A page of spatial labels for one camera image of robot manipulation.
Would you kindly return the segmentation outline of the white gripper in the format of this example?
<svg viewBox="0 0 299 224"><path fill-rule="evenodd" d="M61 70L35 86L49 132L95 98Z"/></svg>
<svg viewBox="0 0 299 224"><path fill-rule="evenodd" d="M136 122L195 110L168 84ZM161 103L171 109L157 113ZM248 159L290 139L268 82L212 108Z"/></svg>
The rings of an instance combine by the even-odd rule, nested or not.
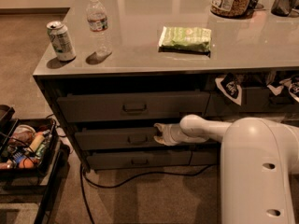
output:
<svg viewBox="0 0 299 224"><path fill-rule="evenodd" d="M164 134L164 139L161 136L154 136L155 142L164 146L175 146L180 144L186 138L185 133L181 130L178 124L155 123L154 127L161 134Z"/></svg>

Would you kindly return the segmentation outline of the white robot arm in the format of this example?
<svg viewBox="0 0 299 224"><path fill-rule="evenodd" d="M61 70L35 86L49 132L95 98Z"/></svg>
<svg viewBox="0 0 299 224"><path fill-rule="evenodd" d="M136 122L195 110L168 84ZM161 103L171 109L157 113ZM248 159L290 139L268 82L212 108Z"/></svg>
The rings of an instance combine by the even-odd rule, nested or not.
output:
<svg viewBox="0 0 299 224"><path fill-rule="evenodd" d="M154 125L165 146L221 143L221 224L296 224L289 174L299 165L299 128L261 118L234 122L188 115Z"/></svg>

